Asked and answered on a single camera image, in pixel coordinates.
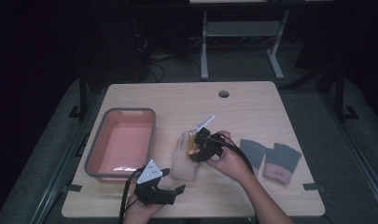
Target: gray fabric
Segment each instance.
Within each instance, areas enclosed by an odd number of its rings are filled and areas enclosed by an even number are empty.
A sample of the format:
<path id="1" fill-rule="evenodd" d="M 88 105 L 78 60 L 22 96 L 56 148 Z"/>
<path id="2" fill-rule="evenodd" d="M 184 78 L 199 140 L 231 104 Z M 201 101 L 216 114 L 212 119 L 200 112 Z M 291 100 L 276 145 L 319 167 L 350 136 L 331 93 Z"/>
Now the gray fabric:
<path id="1" fill-rule="evenodd" d="M 286 145 L 275 143 L 273 149 L 267 149 L 267 162 L 281 166 L 292 174 L 296 169 L 301 153 Z"/>
<path id="2" fill-rule="evenodd" d="M 264 145 L 251 140 L 241 139 L 240 149 L 247 156 L 247 159 L 254 168 L 260 168 L 265 150 L 267 149 Z"/>

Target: right hand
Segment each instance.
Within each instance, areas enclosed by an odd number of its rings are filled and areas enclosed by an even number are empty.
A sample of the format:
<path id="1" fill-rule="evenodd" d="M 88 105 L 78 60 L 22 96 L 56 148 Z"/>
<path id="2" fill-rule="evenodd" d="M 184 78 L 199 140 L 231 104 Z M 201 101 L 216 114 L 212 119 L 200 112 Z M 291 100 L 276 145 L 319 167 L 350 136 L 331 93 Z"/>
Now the right hand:
<path id="1" fill-rule="evenodd" d="M 229 140 L 231 139 L 231 134 L 229 132 L 219 131 L 217 133 L 227 137 L 224 139 L 226 143 L 231 143 Z M 228 147 L 223 147 L 223 154 L 219 160 L 209 159 L 206 163 L 238 183 L 241 183 L 248 175 L 252 175 L 244 160 Z"/>

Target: wearable gripper device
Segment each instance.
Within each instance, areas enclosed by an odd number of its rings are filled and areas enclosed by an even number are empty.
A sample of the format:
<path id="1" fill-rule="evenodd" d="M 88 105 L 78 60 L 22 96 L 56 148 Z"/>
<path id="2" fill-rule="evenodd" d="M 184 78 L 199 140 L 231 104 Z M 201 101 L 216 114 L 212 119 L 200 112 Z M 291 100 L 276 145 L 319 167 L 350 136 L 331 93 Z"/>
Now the wearable gripper device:
<path id="1" fill-rule="evenodd" d="M 141 175 L 136 181 L 134 190 L 134 193 L 137 196 L 137 200 L 139 200 L 146 206 L 152 204 L 174 204 L 176 196 L 185 191 L 186 185 L 177 187 L 174 190 L 159 189 L 158 185 L 161 178 L 168 175 L 170 171 L 171 169 L 169 168 L 160 170 L 156 163 L 151 160 L 148 165 L 135 170 L 131 174 L 131 176 L 125 183 L 124 192 L 122 194 L 121 207 L 119 210 L 119 223 L 123 223 L 125 211 L 131 206 L 130 204 L 128 205 L 128 207 L 126 207 L 125 203 L 127 201 L 131 180 L 138 173 L 140 173 Z"/>
<path id="2" fill-rule="evenodd" d="M 244 152 L 242 152 L 241 149 L 238 148 L 235 144 L 232 145 L 226 143 L 221 134 L 211 134 L 209 130 L 201 128 L 194 138 L 194 143 L 197 145 L 197 148 L 200 151 L 189 155 L 189 157 L 193 161 L 207 161 L 215 155 L 221 157 L 221 155 L 223 154 L 223 147 L 228 147 L 231 150 L 235 151 L 244 160 L 247 168 L 249 168 L 250 172 L 254 174 L 253 167 Z"/>
<path id="3" fill-rule="evenodd" d="M 166 176 L 170 173 L 171 169 L 166 168 L 161 171 L 162 176 Z M 162 176 L 142 184 L 136 184 L 134 193 L 144 205 L 174 204 L 175 197 L 185 191 L 186 185 L 177 187 L 174 190 L 159 189 L 157 186 Z"/>
<path id="4" fill-rule="evenodd" d="M 219 133 L 211 134 L 207 129 L 201 128 L 194 138 L 194 143 L 200 151 L 189 155 L 193 161 L 207 161 L 215 154 L 219 157 L 223 154 L 224 139 Z"/>

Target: left hand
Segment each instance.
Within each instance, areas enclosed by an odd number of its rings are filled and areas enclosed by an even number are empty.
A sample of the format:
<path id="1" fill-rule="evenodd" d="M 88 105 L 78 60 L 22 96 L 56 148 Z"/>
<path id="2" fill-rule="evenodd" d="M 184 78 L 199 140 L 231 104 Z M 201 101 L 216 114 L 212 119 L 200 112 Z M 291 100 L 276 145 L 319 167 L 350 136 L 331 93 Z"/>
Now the left hand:
<path id="1" fill-rule="evenodd" d="M 146 224 L 154 214 L 164 207 L 164 204 L 145 206 L 137 198 L 133 193 L 128 199 L 127 206 L 130 204 L 131 206 L 125 211 L 124 224 Z"/>

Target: hand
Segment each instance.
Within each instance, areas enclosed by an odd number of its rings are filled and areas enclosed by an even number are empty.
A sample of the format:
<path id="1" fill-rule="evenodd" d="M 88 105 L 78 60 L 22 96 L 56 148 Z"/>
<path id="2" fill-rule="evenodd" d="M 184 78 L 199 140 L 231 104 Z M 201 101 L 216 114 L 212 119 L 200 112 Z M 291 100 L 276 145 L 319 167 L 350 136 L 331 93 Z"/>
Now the hand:
<path id="1" fill-rule="evenodd" d="M 128 199 L 124 224 L 146 224 L 154 214 L 164 207 L 164 204 L 145 206 L 137 199 L 138 197 L 134 193 Z"/>
<path id="2" fill-rule="evenodd" d="M 229 132 L 219 131 L 217 133 L 226 136 L 224 141 L 231 144 L 231 134 Z M 206 163 L 238 183 L 241 183 L 241 180 L 247 175 L 252 175 L 243 159 L 228 147 L 223 147 L 223 154 L 219 160 L 214 161 L 209 159 Z"/>

